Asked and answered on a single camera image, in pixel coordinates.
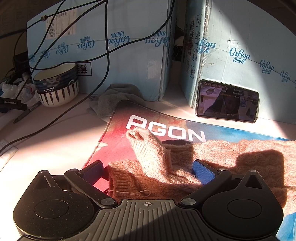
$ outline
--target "smartphone frame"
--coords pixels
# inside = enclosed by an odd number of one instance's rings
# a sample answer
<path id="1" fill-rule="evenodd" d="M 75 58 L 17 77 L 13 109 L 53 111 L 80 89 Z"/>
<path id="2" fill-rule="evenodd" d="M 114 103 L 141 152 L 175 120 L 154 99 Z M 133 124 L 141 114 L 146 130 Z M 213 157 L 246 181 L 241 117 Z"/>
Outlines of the smartphone frame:
<path id="1" fill-rule="evenodd" d="M 226 119 L 226 118 L 219 118 L 219 117 L 209 117 L 209 116 L 204 116 L 204 115 L 199 115 L 198 114 L 198 106 L 199 106 L 199 99 L 200 99 L 200 91 L 201 91 L 201 84 L 202 83 L 211 83 L 211 84 L 215 84 L 215 85 L 224 85 L 226 87 L 237 87 L 237 88 L 240 88 L 244 91 L 252 91 L 252 92 L 255 92 L 257 95 L 258 95 L 258 103 L 257 103 L 257 106 L 256 106 L 256 114 L 254 116 L 254 120 L 253 121 L 250 121 L 250 120 L 233 120 L 233 119 Z M 252 90 L 252 89 L 246 89 L 246 88 L 243 88 L 241 86 L 237 86 L 237 85 L 232 85 L 232 84 L 226 84 L 226 83 L 223 83 L 223 82 L 218 82 L 218 81 L 212 81 L 212 80 L 201 80 L 199 81 L 199 84 L 198 84 L 198 89 L 197 89 L 197 97 L 196 97 L 196 105 L 195 105 L 195 114 L 197 117 L 200 117 L 200 118 L 207 118 L 207 119 L 217 119 L 217 120 L 226 120 L 226 121 L 238 121 L 238 122 L 247 122 L 247 123 L 255 123 L 257 118 L 258 118 L 258 107 L 259 107 L 259 101 L 260 101 L 260 98 L 259 98 L 259 93 L 255 90 Z"/>

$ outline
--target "stacked bowl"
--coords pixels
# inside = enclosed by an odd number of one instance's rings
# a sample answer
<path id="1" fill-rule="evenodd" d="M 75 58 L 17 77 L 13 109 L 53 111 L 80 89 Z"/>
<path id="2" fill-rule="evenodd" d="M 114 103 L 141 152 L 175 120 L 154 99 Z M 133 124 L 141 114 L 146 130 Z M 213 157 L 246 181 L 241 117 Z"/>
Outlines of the stacked bowl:
<path id="1" fill-rule="evenodd" d="M 73 100 L 79 91 L 76 64 L 62 64 L 40 71 L 33 78 L 40 102 L 56 107 Z"/>

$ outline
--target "gray cloth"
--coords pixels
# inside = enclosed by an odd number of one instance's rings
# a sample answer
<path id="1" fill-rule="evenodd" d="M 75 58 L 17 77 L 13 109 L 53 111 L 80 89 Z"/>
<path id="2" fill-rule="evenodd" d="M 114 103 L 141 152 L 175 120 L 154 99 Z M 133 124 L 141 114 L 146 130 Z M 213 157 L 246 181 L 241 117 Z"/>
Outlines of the gray cloth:
<path id="1" fill-rule="evenodd" d="M 140 90 L 131 84 L 111 84 L 101 96 L 91 101 L 89 106 L 99 118 L 108 122 L 117 103 L 121 100 L 130 100 L 146 106 Z"/>

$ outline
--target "smartphone screen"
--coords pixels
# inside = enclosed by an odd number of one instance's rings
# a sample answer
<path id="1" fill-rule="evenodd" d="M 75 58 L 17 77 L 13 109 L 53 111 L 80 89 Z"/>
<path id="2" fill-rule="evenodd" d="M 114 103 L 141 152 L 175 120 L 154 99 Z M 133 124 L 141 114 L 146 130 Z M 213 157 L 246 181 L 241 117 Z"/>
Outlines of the smartphone screen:
<path id="1" fill-rule="evenodd" d="M 196 104 L 198 117 L 255 122 L 259 104 L 256 91 L 201 80 Z"/>

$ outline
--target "cable knit texture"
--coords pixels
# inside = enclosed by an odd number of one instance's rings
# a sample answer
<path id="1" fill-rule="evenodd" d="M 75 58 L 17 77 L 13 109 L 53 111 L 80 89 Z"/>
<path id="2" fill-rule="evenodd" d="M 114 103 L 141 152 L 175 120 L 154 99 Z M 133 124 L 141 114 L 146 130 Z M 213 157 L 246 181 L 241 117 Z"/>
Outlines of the cable knit texture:
<path id="1" fill-rule="evenodd" d="M 193 161 L 200 159 L 215 169 L 227 168 L 233 174 L 258 170 L 281 204 L 284 214 L 296 212 L 295 141 L 242 140 L 229 143 L 212 140 L 170 145 L 140 127 L 128 130 L 126 137 L 137 160 L 109 164 L 109 190 L 117 191 L 109 195 L 117 201 L 147 198 L 179 201 L 201 187 L 191 174 Z M 149 192 L 137 193 L 143 190 L 149 190 L 150 195 L 145 197 Z"/>

